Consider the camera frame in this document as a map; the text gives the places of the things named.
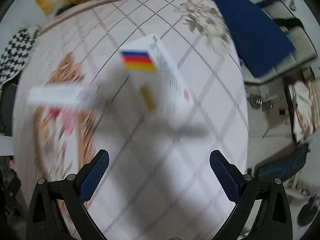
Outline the dumbbell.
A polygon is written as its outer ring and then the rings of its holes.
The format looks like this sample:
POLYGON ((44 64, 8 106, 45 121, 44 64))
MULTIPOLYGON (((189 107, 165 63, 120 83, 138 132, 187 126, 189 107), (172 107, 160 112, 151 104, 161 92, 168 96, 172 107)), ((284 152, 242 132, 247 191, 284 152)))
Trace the dumbbell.
POLYGON ((249 101, 250 106, 253 109, 260 109, 262 111, 268 111, 268 110, 271 110, 273 107, 272 100, 264 99, 259 94, 250 94, 248 97, 248 101, 249 101))

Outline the long pink white box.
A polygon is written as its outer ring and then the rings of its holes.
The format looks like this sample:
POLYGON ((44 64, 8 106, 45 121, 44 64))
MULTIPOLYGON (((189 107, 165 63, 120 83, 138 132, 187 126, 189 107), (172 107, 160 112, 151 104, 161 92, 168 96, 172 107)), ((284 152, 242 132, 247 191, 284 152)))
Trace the long pink white box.
POLYGON ((100 99, 97 86, 55 84, 33 87, 28 96, 30 105, 45 105, 68 109, 94 109, 100 99))

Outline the checkered black white cloth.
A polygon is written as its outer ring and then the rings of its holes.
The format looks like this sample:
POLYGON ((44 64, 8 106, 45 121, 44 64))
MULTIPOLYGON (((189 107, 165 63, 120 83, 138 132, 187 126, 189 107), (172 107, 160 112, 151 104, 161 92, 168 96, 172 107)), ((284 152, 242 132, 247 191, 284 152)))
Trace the checkered black white cloth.
POLYGON ((34 42, 28 29, 23 28, 11 38, 1 55, 1 87, 24 69, 34 42))

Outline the white box with flag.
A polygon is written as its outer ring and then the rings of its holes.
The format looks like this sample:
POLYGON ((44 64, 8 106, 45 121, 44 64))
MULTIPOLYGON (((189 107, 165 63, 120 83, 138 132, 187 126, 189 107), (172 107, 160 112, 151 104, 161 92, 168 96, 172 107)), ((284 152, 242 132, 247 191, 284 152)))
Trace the white box with flag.
POLYGON ((146 113, 177 121, 187 117, 194 106, 189 87, 157 35, 125 43, 120 54, 146 113))

